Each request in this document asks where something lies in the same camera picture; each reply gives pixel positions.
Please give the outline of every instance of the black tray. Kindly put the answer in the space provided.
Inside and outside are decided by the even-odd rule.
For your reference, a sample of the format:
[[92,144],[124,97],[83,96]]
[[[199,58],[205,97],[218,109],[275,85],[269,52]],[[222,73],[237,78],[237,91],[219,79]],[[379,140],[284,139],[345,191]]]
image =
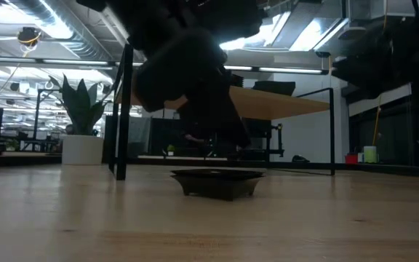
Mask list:
[[233,201],[244,195],[252,196],[263,178],[262,172],[243,170],[176,170],[172,177],[182,186],[183,193],[198,194]]

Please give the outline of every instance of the wall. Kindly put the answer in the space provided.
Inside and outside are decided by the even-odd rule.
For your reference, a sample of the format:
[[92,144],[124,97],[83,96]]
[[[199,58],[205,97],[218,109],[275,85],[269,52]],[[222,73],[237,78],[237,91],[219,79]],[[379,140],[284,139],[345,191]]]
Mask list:
[[385,105],[390,103],[394,100],[404,98],[412,94],[412,88],[410,84],[406,84],[403,87],[397,88],[395,90],[391,90],[388,92],[384,92],[381,95],[381,98],[376,98],[372,100],[360,100],[358,102],[352,103],[348,106],[348,110],[350,112],[350,116],[355,116],[360,114],[361,112],[365,112],[367,110],[377,108],[379,105],[379,100],[381,105]]
[[[348,153],[348,107],[341,97],[340,88],[345,82],[331,76],[274,74],[274,81],[296,82],[294,96],[307,92],[333,87],[335,99],[335,159],[337,163],[344,162]],[[306,97],[328,103],[329,93]],[[302,116],[294,116],[273,121],[273,125],[283,124],[282,142],[284,157],[271,156],[273,162],[290,162],[294,155],[299,154],[311,162],[330,162],[330,112],[319,112]],[[277,133],[273,132],[271,147],[277,147]]]
[[413,9],[412,2],[403,1],[403,0],[370,0],[371,7],[371,18],[375,19],[377,17],[384,16],[386,10],[386,1],[388,1],[388,15],[395,16],[415,16],[415,11]]

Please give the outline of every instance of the desk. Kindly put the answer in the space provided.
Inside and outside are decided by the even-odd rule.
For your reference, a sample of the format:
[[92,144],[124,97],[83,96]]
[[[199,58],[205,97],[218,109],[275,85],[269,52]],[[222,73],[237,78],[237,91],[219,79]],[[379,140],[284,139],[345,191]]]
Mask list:
[[[329,103],[241,87],[231,87],[230,95],[240,117],[250,119],[275,120],[329,110]],[[133,94],[131,101],[133,106],[141,106]],[[121,95],[116,102],[121,102]],[[177,110],[185,102],[187,98],[182,96],[175,101],[167,101],[164,106]]]
[[[120,128],[113,128],[113,133],[110,136],[109,143],[111,148],[109,149],[109,170],[115,175],[117,180],[125,180],[127,172],[127,145],[129,136],[129,107],[140,106],[140,101],[133,95],[132,86],[134,82],[133,72],[133,48],[127,44],[124,48],[121,63],[116,75],[115,82],[112,86],[114,90],[114,105],[113,105],[113,127],[117,127],[120,124]],[[262,119],[262,120],[274,120],[283,119],[291,116],[300,116],[303,114],[311,114],[321,111],[330,111],[330,149],[331,149],[331,174],[335,174],[335,138],[334,138],[334,95],[332,88],[326,88],[315,92],[302,95],[316,94],[319,92],[328,92],[330,101],[329,103],[323,103],[304,98],[293,98],[287,95],[273,94],[270,92],[244,89],[240,87],[231,87],[230,96],[234,102],[235,108],[239,113],[240,117],[251,118],[251,119]],[[181,107],[187,99],[181,97],[175,101],[167,101],[164,103],[165,108],[177,109]],[[121,104],[121,116],[119,118],[119,104]],[[245,162],[227,162],[233,164],[232,167],[243,167],[250,163]],[[183,164],[192,165],[191,161],[183,160]],[[286,164],[288,167],[289,163],[266,163],[264,168],[279,168],[282,164]]]

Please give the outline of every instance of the wooden surface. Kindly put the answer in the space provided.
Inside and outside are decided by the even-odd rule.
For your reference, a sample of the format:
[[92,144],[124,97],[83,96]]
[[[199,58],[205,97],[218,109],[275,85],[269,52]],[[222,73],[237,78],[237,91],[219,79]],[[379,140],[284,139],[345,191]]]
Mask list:
[[[288,95],[240,87],[231,87],[230,93],[239,115],[251,119],[275,120],[329,110],[329,103],[293,98]],[[168,109],[176,110],[186,101],[186,98],[181,97],[176,101],[167,101],[164,105]],[[141,106],[140,101],[133,94],[132,105]]]
[[16,152],[16,151],[5,151],[3,155],[0,157],[7,157],[7,156],[49,156],[47,153],[40,153],[40,152]]
[[224,202],[175,169],[0,169],[0,261],[419,261],[419,178],[268,171]]

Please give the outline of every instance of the black metal frame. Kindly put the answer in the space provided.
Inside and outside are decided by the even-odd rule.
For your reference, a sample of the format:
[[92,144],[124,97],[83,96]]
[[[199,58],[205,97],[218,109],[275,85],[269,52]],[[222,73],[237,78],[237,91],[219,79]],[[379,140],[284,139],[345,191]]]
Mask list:
[[[133,75],[134,53],[131,44],[126,44],[122,53],[121,63],[114,82],[114,104],[113,104],[113,134],[111,136],[111,148],[109,152],[109,170],[116,177],[116,180],[125,180],[127,172],[127,147],[129,144],[129,112],[132,96],[132,75]],[[121,95],[121,118],[119,119],[119,104],[117,99]],[[116,158],[117,130],[119,123],[119,145]]]
[[[277,149],[271,149],[271,139],[273,138],[272,130],[277,131]],[[282,145],[282,124],[277,126],[271,126],[266,136],[266,162],[271,161],[272,154],[278,154],[280,157],[284,157],[284,147]]]
[[331,175],[335,175],[335,119],[334,119],[334,89],[324,88],[314,92],[309,92],[297,96],[297,98],[304,98],[305,96],[318,94],[320,92],[328,91],[329,93],[329,112],[330,112],[330,150],[331,150]]

